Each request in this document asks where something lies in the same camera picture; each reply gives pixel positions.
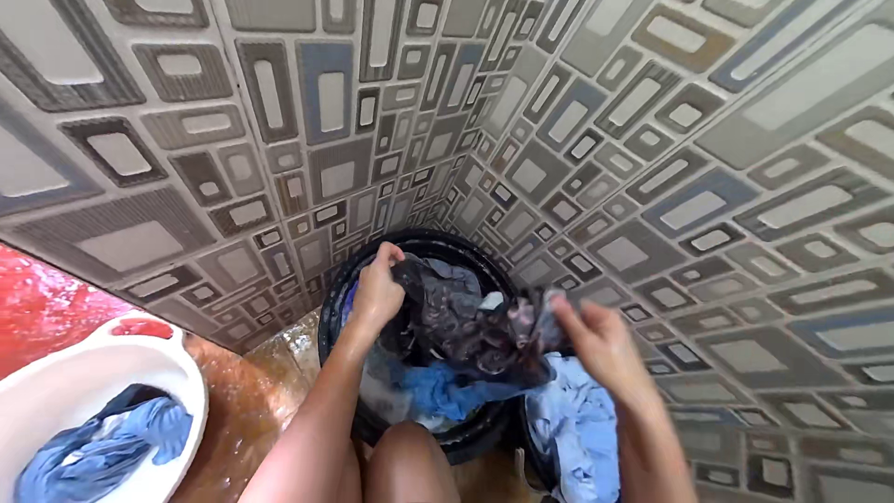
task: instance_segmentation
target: light blue cloth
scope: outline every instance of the light blue cloth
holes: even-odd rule
[[[78,428],[60,431],[19,475],[20,503],[92,502],[118,487],[152,448],[154,465],[183,452],[192,416],[169,397],[153,398],[105,419],[93,417]]]
[[[556,379],[525,397],[531,438],[551,456],[561,480],[553,491],[568,503],[615,503],[620,493],[618,419],[608,391],[577,357],[546,355]]]
[[[401,389],[413,396],[413,406],[421,413],[464,421],[485,402],[508,400],[524,391],[513,384],[475,381],[461,387],[456,373],[446,363],[428,367],[408,367],[400,379]]]

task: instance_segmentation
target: crumpled clothing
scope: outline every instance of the crumpled clothing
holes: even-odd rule
[[[453,421],[464,421],[485,402],[508,400],[524,393],[515,385],[483,380],[461,386],[456,372],[443,362],[407,368],[400,386],[410,392],[419,412]]]
[[[527,394],[531,439],[552,458],[567,503],[614,503],[620,494],[618,419],[608,391],[586,373],[577,357],[546,355],[556,379]]]
[[[479,309],[483,298],[471,271],[409,253],[406,258],[392,267],[394,281],[407,294],[401,313],[383,330],[386,349],[404,360],[417,344],[427,360],[414,366],[444,359],[477,379],[523,388],[552,379],[543,354],[565,344],[549,304],[552,296],[564,294],[561,290],[530,289],[485,311]]]
[[[192,416],[167,393],[132,384],[77,428],[53,436],[19,474],[17,503],[92,502],[112,492],[153,448],[154,465],[177,458]]]

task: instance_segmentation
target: rectangular tile pattern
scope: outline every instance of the rectangular tile pattern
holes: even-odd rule
[[[0,240],[245,353],[371,240],[460,234],[622,312],[703,499],[894,498],[894,2],[15,14]]]

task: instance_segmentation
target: fingers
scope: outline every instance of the fingers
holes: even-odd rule
[[[615,321],[614,310],[590,301],[580,303],[580,313],[584,322],[592,329],[607,328]]]
[[[574,312],[574,308],[571,307],[571,303],[568,302],[568,299],[559,296],[553,297],[551,305],[552,314],[555,315],[559,324],[565,330],[565,333],[568,334],[572,340],[589,337],[591,334],[590,329],[584,325],[584,322],[580,319],[578,314]]]
[[[383,241],[382,244],[379,245],[379,251],[375,254],[373,263],[390,267],[392,260],[400,262],[404,259],[403,250],[395,244]]]

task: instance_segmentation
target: red floor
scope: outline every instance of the red floor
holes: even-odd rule
[[[135,309],[1,243],[0,294],[0,379]]]

